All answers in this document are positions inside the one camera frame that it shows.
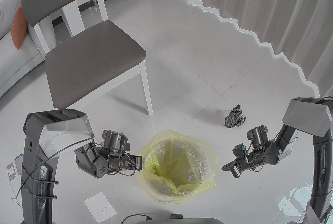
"orange pillow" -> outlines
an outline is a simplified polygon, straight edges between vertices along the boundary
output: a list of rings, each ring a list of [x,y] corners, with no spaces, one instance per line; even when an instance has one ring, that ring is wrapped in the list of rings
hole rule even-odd
[[[14,45],[17,49],[20,48],[26,32],[27,32],[27,20],[23,14],[20,2],[17,7],[17,10],[15,11],[10,31]]]

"yellow trash bag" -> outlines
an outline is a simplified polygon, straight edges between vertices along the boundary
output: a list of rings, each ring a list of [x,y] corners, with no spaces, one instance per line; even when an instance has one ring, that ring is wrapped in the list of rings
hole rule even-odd
[[[179,203],[216,184],[216,154],[204,140],[165,130],[155,135],[140,155],[138,182],[157,202]]]

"chair seat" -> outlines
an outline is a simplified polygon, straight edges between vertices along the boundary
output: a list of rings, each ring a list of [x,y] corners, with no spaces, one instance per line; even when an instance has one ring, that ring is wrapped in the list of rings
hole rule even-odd
[[[109,20],[82,31],[45,56],[53,106],[67,108],[145,57],[146,51]]]

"sofa armrest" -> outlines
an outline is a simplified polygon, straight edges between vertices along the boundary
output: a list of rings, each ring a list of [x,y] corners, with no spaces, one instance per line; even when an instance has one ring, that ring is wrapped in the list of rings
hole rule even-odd
[[[41,20],[39,22],[39,25],[41,27],[42,33],[44,35],[45,41],[46,41],[49,49],[52,50],[53,48],[56,47],[56,37],[54,35],[54,29],[53,29],[53,25],[52,25],[52,21],[51,21],[51,16],[48,16],[48,17],[44,18],[43,20]],[[31,27],[29,24],[28,24],[28,32],[29,32],[29,35],[30,35],[32,41],[35,43],[39,53],[41,54],[42,58],[45,59],[45,51],[37,37],[35,29],[33,27]]]

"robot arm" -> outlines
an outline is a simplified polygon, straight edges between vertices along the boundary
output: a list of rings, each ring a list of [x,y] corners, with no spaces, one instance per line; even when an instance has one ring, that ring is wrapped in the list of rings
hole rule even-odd
[[[283,126],[277,136],[268,140],[266,126],[249,130],[253,150],[247,152],[243,144],[235,146],[236,159],[222,167],[239,178],[246,170],[260,169],[265,164],[276,165],[290,156],[297,132],[313,135],[314,176],[310,206],[320,223],[326,223],[332,206],[333,188],[333,100],[298,97],[291,99],[283,117]]]
[[[85,113],[60,109],[28,114],[23,131],[26,134],[22,161],[22,224],[52,223],[52,200],[58,158],[70,151],[77,166],[101,178],[120,171],[142,169],[141,156],[131,156],[127,137],[105,130],[101,147]]]

